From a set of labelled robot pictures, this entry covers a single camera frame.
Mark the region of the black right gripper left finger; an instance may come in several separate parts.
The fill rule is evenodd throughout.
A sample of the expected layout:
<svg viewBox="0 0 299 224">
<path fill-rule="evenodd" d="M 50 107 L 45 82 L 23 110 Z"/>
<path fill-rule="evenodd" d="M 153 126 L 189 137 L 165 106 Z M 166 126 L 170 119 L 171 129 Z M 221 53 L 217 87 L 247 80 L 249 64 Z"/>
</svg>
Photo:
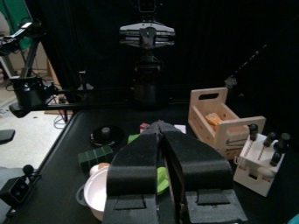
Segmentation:
<svg viewBox="0 0 299 224">
<path fill-rule="evenodd" d="M 161 142 L 158 122 L 115 155 L 107 172 L 103 224 L 159 224 L 157 163 Z"/>
</svg>

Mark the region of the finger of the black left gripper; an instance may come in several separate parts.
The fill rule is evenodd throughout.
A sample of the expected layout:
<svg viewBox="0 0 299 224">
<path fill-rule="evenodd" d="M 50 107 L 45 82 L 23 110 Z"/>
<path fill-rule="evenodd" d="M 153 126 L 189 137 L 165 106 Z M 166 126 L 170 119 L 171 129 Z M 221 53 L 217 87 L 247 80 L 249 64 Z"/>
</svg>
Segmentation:
<svg viewBox="0 0 299 224">
<path fill-rule="evenodd" d="M 142 47 L 143 47 L 143 49 L 149 49 L 149 37 L 147 37 L 147 29 L 141 29 L 141 45 L 142 45 Z"/>
<path fill-rule="evenodd" d="M 154 49 L 157 29 L 154 27 L 149 27 L 147 30 L 149 30 L 149 49 Z"/>
</svg>

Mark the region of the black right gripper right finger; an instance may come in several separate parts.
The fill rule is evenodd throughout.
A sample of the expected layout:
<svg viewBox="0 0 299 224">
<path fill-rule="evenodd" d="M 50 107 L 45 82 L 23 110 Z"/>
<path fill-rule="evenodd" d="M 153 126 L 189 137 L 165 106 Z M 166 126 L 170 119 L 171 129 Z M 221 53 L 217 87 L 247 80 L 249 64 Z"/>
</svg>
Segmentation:
<svg viewBox="0 0 299 224">
<path fill-rule="evenodd" d="M 181 224 L 239 224 L 249 220 L 234 191 L 229 160 L 170 123 L 161 123 L 162 150 Z"/>
</svg>

